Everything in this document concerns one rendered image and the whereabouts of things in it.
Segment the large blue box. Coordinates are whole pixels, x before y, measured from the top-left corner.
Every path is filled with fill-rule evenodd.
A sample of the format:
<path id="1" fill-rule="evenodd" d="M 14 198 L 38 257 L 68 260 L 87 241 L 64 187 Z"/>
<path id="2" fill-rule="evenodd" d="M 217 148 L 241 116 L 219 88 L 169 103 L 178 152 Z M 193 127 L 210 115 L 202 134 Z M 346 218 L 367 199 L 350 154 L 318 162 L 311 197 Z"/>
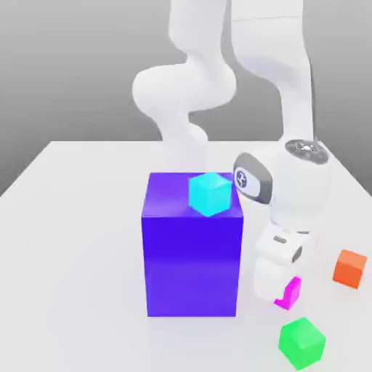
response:
<path id="1" fill-rule="evenodd" d="M 151 173 L 142 209 L 142 247 L 150 317 L 236 315 L 243 211 L 236 189 L 230 207 L 211 217 L 191 208 L 194 173 Z"/>

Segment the small green cube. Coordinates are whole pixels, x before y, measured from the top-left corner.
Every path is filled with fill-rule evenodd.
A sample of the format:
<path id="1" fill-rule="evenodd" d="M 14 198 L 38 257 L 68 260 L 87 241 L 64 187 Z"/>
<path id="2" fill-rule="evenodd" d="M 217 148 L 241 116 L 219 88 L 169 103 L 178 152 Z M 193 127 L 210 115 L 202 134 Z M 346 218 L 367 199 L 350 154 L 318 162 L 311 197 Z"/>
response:
<path id="1" fill-rule="evenodd" d="M 326 337 L 302 317 L 281 328 L 278 349 L 300 371 L 321 359 L 325 344 Z"/>

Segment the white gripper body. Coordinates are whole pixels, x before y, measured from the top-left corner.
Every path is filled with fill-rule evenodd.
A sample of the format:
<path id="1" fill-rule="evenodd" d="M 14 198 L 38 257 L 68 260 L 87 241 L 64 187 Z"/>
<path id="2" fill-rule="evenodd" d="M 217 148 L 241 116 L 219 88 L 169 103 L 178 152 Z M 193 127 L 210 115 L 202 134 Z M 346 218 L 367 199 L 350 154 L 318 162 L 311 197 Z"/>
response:
<path id="1" fill-rule="evenodd" d="M 288 265 L 278 264 L 259 256 L 254 266 L 255 295 L 267 302 L 282 299 L 290 272 L 291 269 Z"/>

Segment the small orange cube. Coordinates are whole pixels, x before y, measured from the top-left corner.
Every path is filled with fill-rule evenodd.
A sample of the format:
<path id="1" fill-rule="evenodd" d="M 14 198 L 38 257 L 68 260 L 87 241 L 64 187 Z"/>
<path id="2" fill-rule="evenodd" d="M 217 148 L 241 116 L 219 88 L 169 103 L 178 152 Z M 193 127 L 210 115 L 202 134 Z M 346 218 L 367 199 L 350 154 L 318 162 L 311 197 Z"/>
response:
<path id="1" fill-rule="evenodd" d="M 358 289 L 367 257 L 353 251 L 341 250 L 333 271 L 337 283 Z"/>

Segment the small cyan cube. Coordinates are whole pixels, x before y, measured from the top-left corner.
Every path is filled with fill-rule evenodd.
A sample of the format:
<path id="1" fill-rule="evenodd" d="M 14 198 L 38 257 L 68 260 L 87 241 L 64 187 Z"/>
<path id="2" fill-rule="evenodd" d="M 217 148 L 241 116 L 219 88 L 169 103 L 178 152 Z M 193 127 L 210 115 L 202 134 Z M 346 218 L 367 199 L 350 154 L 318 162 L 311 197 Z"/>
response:
<path id="1" fill-rule="evenodd" d="M 217 173 L 205 173 L 188 181 L 189 206 L 205 217 L 230 208 L 232 182 Z"/>

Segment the small magenta cube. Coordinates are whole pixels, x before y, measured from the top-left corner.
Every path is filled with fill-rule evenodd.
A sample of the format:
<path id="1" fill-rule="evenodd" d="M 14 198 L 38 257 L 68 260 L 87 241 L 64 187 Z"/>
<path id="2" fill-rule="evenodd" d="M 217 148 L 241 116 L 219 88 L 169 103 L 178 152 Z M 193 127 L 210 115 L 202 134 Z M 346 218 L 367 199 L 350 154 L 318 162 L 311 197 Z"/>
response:
<path id="1" fill-rule="evenodd" d="M 285 287 L 283 298 L 276 299 L 274 304 L 285 309 L 290 310 L 293 304 L 299 298 L 299 293 L 301 290 L 302 279 L 300 277 L 293 277 L 292 280 Z"/>

